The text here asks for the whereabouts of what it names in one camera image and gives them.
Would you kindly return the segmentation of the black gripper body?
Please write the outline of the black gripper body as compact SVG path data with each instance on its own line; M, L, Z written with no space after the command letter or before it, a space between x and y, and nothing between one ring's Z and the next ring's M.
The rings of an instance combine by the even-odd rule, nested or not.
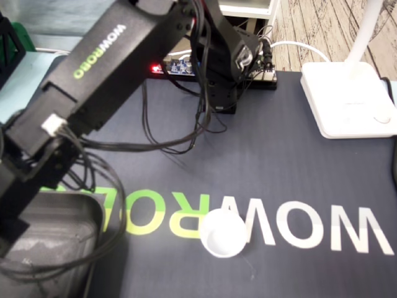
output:
M5 123L1 124L4 133L5 152L1 156L1 189L11 188L12 178L28 178L30 171L23 169L22 154L38 161L48 146L55 139L42 128L42 124L49 116L56 116L72 122L84 114L83 106L31 106L13 114Z

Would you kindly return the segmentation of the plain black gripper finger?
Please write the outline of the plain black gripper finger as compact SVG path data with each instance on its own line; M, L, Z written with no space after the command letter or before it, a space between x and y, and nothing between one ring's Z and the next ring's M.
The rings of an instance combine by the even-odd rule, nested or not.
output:
M16 241L29 228L21 213L39 192L34 179L1 163L1 257L5 257Z

